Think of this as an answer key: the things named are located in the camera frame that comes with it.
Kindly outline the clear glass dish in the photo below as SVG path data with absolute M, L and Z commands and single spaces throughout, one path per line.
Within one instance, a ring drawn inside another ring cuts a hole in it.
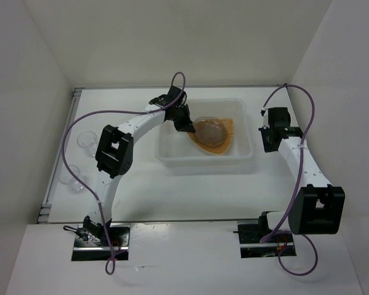
M 194 121 L 194 139 L 197 143 L 211 148 L 223 144 L 228 132 L 221 119 L 214 117 L 200 117 Z

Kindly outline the orange woven triangular plate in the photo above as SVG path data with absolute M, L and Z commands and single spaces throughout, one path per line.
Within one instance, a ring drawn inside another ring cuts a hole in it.
M 229 150 L 231 143 L 234 137 L 234 120 L 232 118 L 218 118 L 221 119 L 224 123 L 224 126 L 227 129 L 228 135 L 223 142 L 223 144 L 219 147 L 208 147 L 203 144 L 197 143 L 194 139 L 194 133 L 188 133 L 190 140 L 201 150 L 205 151 L 211 155 L 225 155 Z

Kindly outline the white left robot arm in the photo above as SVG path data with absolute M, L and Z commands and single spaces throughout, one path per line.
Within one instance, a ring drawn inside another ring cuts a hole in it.
M 171 86 L 166 94 L 153 98 L 137 116 L 117 127 L 107 125 L 103 128 L 95 155 L 98 201 L 90 207 L 82 225 L 94 244 L 108 243 L 113 201 L 119 181 L 132 166 L 135 143 L 167 120 L 173 122 L 178 132 L 195 132 L 186 99 L 184 90 Z

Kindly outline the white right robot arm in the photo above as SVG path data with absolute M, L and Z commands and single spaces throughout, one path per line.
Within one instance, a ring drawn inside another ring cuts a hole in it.
M 257 227 L 261 243 L 270 242 L 285 221 L 294 235 L 333 235 L 339 230 L 345 192 L 334 186 L 316 164 L 306 141 L 306 134 L 291 125 L 286 107 L 261 111 L 259 128 L 266 153 L 277 152 L 287 163 L 294 179 L 292 198 L 281 220 L 267 220 Z

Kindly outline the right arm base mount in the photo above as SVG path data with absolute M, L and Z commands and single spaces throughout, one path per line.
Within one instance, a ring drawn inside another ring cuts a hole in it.
M 263 234 L 257 219 L 238 221 L 237 229 L 233 231 L 239 239 L 240 257 L 250 258 L 276 258 L 296 256 L 292 234 L 277 235 L 266 243 L 260 243 Z

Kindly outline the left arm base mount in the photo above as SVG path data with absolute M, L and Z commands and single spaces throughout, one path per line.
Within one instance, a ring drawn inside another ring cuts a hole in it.
M 102 239 L 87 233 L 81 225 L 76 227 L 64 225 L 63 230 L 75 234 L 72 261 L 105 261 L 111 256 L 105 235 Z M 109 230 L 114 258 L 127 261 L 129 257 L 130 225 L 113 223 Z

